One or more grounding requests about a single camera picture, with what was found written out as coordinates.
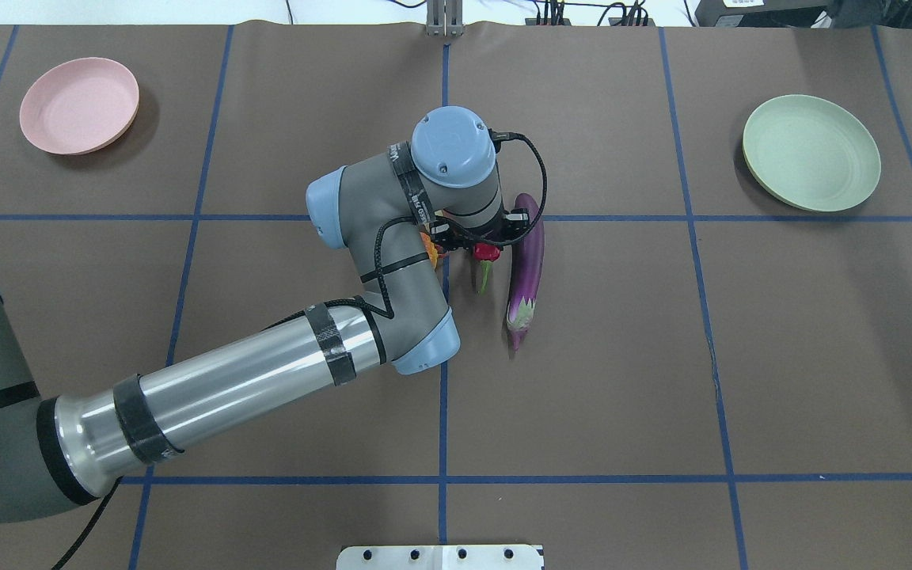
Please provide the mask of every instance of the brown tabletop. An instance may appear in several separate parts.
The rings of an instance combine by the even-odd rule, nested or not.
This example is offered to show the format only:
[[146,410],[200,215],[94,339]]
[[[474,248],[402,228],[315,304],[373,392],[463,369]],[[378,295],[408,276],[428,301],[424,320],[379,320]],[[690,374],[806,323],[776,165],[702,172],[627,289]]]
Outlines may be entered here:
[[[33,80],[101,55],[131,130],[28,144]],[[838,214],[741,158],[761,102],[871,131],[883,176]],[[309,181],[438,105],[528,134],[550,174],[522,349],[504,283],[440,270],[463,340],[413,376],[323,390],[124,479],[72,568],[334,567],[345,545],[544,545],[547,568],[912,568],[912,32],[423,26],[0,28],[0,288],[43,394],[105,390],[354,295]],[[507,197],[536,192],[525,148]],[[0,526],[46,568],[92,508]]]

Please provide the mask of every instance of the green plate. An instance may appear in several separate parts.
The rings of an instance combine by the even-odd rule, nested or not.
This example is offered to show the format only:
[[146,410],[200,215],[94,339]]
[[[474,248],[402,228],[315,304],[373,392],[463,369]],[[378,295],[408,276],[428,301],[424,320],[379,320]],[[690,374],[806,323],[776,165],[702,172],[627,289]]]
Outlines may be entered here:
[[882,174],[879,147],[861,121],[811,95],[783,95],[759,105],[745,123],[742,148],[763,188],[811,212],[861,204]]

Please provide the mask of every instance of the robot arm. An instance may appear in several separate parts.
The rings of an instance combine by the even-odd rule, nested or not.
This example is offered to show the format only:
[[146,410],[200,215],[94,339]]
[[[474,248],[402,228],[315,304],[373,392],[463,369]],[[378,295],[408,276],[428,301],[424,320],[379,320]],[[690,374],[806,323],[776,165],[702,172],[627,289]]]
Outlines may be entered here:
[[0,523],[97,500],[125,473],[377,365],[410,374],[451,358],[459,335],[417,223],[446,210],[481,235],[502,225],[495,152],[477,115],[438,108],[409,145],[316,180],[312,223],[350,249],[361,296],[92,397],[41,400],[0,297]]

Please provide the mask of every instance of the purple eggplant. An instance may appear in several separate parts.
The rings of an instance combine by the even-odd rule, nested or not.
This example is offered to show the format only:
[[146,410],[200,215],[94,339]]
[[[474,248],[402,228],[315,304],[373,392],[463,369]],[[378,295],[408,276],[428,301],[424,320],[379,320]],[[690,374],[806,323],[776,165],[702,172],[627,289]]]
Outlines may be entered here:
[[[515,208],[525,208],[530,220],[537,216],[537,203],[529,194],[518,195]],[[506,328],[509,329],[513,350],[519,349],[533,320],[543,264],[544,221],[537,220],[537,225],[527,237],[513,245],[513,275],[509,282],[509,307],[506,311]]]

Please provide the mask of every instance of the plate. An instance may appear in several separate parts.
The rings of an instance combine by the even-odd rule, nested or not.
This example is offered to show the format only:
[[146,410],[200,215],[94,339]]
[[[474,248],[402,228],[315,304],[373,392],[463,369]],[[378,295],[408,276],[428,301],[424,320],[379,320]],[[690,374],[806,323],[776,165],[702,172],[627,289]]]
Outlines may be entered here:
[[54,154],[86,154],[122,136],[139,108],[139,84],[126,66],[82,58],[51,68],[19,105],[30,144]]
[[861,121],[834,102],[782,95],[752,112],[742,140],[755,180],[790,206],[838,212],[864,202],[882,158]]

